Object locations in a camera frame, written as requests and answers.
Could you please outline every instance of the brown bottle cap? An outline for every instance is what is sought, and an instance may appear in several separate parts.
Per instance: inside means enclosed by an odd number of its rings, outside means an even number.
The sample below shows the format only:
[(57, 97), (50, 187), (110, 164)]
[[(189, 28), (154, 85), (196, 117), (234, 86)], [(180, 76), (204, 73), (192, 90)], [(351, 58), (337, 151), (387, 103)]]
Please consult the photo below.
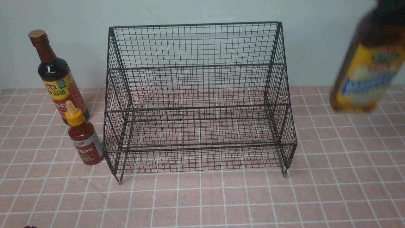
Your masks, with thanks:
[(48, 35), (42, 29), (31, 31), (28, 36), (34, 47), (41, 47), (49, 44)]

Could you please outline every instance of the black wire rack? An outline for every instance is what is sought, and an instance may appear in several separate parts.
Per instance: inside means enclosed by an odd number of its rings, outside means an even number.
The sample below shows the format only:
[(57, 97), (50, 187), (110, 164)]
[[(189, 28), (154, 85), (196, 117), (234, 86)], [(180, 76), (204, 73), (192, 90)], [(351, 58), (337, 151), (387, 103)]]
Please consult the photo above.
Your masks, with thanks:
[(124, 173), (280, 166), (297, 146), (281, 22), (109, 29), (104, 153)]

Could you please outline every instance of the condiment bottle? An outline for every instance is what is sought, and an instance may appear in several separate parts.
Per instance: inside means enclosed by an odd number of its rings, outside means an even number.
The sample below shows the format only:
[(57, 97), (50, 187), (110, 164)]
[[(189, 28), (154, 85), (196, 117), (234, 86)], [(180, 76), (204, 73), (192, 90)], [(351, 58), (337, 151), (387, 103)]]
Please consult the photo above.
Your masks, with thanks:
[(104, 154), (93, 124), (85, 120), (81, 110), (71, 101), (66, 101), (66, 108), (66, 120), (70, 125), (68, 134), (83, 163), (90, 166), (100, 163)]
[(28, 36), (38, 52), (41, 63), (38, 66), (38, 74), (48, 90), (62, 120), (68, 124), (66, 113), (66, 101), (73, 101), (76, 107), (80, 108), (86, 120), (89, 119), (89, 110), (83, 101), (83, 97), (73, 79), (68, 63), (56, 57), (49, 39), (44, 30), (31, 31)]
[(330, 92), (336, 112), (370, 113), (405, 60), (405, 0), (378, 0), (365, 15)]

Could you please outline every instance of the wire basket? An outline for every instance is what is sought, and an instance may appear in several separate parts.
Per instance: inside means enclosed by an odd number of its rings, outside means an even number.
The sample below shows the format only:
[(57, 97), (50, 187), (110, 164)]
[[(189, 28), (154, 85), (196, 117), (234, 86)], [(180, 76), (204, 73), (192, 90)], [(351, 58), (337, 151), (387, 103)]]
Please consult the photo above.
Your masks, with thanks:
[(104, 153), (124, 173), (280, 166), (297, 146), (281, 22), (109, 29)]

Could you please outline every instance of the tiled countertop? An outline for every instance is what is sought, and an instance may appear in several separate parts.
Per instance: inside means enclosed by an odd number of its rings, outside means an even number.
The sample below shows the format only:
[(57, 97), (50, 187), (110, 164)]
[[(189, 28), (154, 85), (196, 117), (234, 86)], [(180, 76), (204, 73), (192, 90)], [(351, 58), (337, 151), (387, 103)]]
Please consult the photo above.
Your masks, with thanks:
[[(0, 97), (0, 225), (38, 228), (403, 228), (405, 88), (374, 115), (335, 115), (327, 87), (292, 87), (298, 148), (279, 168), (127, 174), (84, 165), (43, 89)], [(104, 90), (82, 89), (102, 135)]]

